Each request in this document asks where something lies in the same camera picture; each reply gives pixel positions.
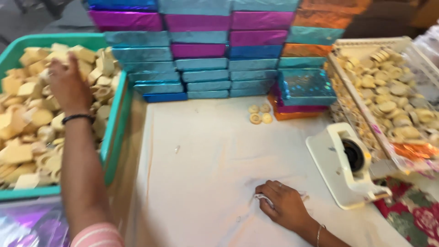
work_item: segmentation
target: light blue foil box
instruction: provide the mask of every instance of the light blue foil box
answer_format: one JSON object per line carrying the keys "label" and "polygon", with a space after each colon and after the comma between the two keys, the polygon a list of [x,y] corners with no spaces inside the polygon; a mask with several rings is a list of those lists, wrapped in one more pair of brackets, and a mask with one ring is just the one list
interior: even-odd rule
{"label": "light blue foil box", "polygon": [[105,40],[112,47],[156,47],[169,46],[168,31],[121,31],[105,32]]}
{"label": "light blue foil box", "polygon": [[255,45],[229,47],[230,58],[278,58],[282,45]]}
{"label": "light blue foil box", "polygon": [[128,74],[130,82],[180,82],[180,74],[178,72],[142,72]]}
{"label": "light blue foil box", "polygon": [[236,71],[230,72],[230,80],[266,80],[275,79],[276,70]]}
{"label": "light blue foil box", "polygon": [[337,100],[324,69],[279,69],[284,105],[326,105]]}
{"label": "light blue foil box", "polygon": [[276,80],[241,80],[233,81],[230,89],[251,89],[251,88],[261,88],[268,91],[271,86],[274,85]]}
{"label": "light blue foil box", "polygon": [[172,61],[169,47],[113,48],[113,55],[119,63]]}
{"label": "light blue foil box", "polygon": [[184,82],[197,82],[208,80],[229,80],[229,72],[225,69],[221,70],[203,70],[203,71],[187,71],[183,72],[181,78]]}
{"label": "light blue foil box", "polygon": [[302,68],[320,68],[326,62],[325,57],[296,57],[284,58],[279,60],[278,68],[302,69]]}
{"label": "light blue foil box", "polygon": [[203,98],[228,98],[228,90],[219,91],[204,91],[204,92],[187,92],[188,99],[203,99]]}
{"label": "light blue foil box", "polygon": [[184,88],[181,83],[178,82],[164,82],[164,83],[144,83],[134,85],[134,90],[141,95],[144,94],[171,94],[171,93],[183,93]]}
{"label": "light blue foil box", "polygon": [[234,0],[234,11],[283,11],[294,12],[299,0]]}
{"label": "light blue foil box", "polygon": [[229,71],[253,71],[276,69],[278,59],[232,58],[229,61]]}
{"label": "light blue foil box", "polygon": [[191,82],[186,84],[186,88],[191,92],[227,90],[230,89],[230,84],[229,80]]}
{"label": "light blue foil box", "polygon": [[225,44],[228,31],[172,32],[173,43]]}
{"label": "light blue foil box", "polygon": [[229,16],[232,0],[158,0],[158,11],[177,15]]}
{"label": "light blue foil box", "polygon": [[332,45],[344,32],[344,29],[292,26],[285,42]]}
{"label": "light blue foil box", "polygon": [[174,62],[126,62],[120,64],[123,70],[133,72],[175,72]]}
{"label": "light blue foil box", "polygon": [[245,96],[256,96],[256,95],[263,95],[267,94],[268,90],[265,90],[265,88],[251,88],[251,89],[236,89],[236,90],[230,90],[230,98],[235,97],[245,97]]}
{"label": "light blue foil box", "polygon": [[199,58],[175,60],[178,70],[227,69],[227,58]]}

